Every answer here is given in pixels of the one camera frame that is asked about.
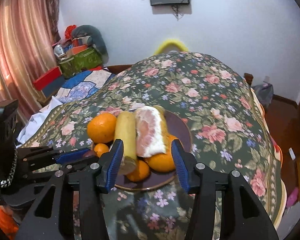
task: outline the pink object on floor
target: pink object on floor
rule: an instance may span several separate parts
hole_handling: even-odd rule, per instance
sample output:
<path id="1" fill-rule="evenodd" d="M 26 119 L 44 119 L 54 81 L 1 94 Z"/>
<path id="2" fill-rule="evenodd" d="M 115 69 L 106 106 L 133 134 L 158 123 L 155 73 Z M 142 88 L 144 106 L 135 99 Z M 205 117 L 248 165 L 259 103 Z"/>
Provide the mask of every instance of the pink object on floor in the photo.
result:
<path id="1" fill-rule="evenodd" d="M 295 187 L 292 193 L 287 198 L 286 208 L 292 207 L 297 202 L 298 193 L 299 193 L 299 189 L 298 187 Z"/>

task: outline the table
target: table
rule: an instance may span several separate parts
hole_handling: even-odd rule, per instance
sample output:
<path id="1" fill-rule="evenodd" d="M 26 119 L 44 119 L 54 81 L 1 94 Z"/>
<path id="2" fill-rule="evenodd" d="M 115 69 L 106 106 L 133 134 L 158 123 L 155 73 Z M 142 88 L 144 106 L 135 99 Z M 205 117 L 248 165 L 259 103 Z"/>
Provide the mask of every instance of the table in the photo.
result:
<path id="1" fill-rule="evenodd" d="M 250 87 L 209 55 L 172 52 L 144 59 L 93 96 L 58 106 L 24 147 L 52 145 L 65 151 L 90 147 L 86 126 L 94 116 L 118 115 L 142 104 L 163 106 L 182 118 L 191 131 L 197 160 L 216 171 L 239 170 L 271 220 L 281 218 L 280 162 Z M 103 195 L 110 239 L 183 239 L 193 201 L 178 179 L 147 192 L 114 188 Z M 220 211 L 221 194 L 217 194 L 214 239 L 220 232 Z M 74 223 L 79 234 L 79 220 Z"/>

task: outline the small orange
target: small orange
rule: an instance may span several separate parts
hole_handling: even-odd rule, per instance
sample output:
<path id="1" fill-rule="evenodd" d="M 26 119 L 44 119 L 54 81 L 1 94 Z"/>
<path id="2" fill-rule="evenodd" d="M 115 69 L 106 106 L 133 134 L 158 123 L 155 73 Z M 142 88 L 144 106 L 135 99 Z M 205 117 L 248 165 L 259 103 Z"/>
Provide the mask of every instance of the small orange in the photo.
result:
<path id="1" fill-rule="evenodd" d="M 110 113 L 103 113 L 93 118 L 87 125 L 87 134 L 96 144 L 108 143 L 114 139 L 117 118 Z"/>
<path id="2" fill-rule="evenodd" d="M 177 139 L 174 135 L 169 135 L 169 147 L 166 153 L 159 153 L 149 158 L 145 158 L 151 169 L 158 172 L 169 172 L 176 169 L 172 154 L 171 154 L 171 143 L 174 139 Z"/>
<path id="3" fill-rule="evenodd" d="M 103 143 L 98 143 L 95 147 L 94 147 L 94 152 L 96 153 L 96 155 L 100 158 L 101 155 L 103 155 L 104 153 L 107 153 L 109 151 L 109 147 Z"/>
<path id="4" fill-rule="evenodd" d="M 142 181 L 148 178 L 150 175 L 150 168 L 149 166 L 142 160 L 138 160 L 136 169 L 127 174 L 127 178 L 133 182 Z"/>

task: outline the floral tablecloth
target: floral tablecloth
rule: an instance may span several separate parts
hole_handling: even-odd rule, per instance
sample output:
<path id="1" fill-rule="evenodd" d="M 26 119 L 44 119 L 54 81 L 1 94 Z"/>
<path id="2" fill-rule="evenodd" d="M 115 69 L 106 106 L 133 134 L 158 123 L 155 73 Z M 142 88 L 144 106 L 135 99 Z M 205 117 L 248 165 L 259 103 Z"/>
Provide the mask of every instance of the floral tablecloth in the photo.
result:
<path id="1" fill-rule="evenodd" d="M 142 60 L 93 96 L 58 106 L 24 147 L 90 147 L 86 125 L 93 117 L 103 112 L 118 115 L 141 104 L 161 105 L 180 116 L 191 131 L 197 160 L 216 171 L 239 170 L 276 220 L 282 194 L 280 163 L 260 112 L 245 80 L 208 55 L 173 52 Z M 177 179 L 155 191 L 113 188 L 103 195 L 110 239 L 184 239 L 193 201 Z M 217 194 L 214 239 L 220 233 L 220 212 Z M 79 223 L 75 216 L 78 237 Z"/>

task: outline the plate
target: plate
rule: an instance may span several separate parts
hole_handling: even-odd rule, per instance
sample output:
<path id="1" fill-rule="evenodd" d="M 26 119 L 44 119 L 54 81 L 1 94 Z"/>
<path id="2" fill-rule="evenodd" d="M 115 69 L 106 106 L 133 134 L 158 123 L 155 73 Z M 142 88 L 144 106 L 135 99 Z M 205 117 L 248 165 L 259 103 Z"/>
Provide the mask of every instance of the plate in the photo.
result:
<path id="1" fill-rule="evenodd" d="M 167 122 L 168 132 L 181 141 L 186 152 L 191 152 L 191 133 L 187 125 L 176 114 L 165 111 L 164 117 Z M 150 170 L 150 176 L 141 182 L 131 182 L 124 175 L 118 175 L 115 181 L 115 187 L 126 191 L 145 191 L 153 190 L 170 183 L 176 176 L 175 171 L 162 173 Z"/>

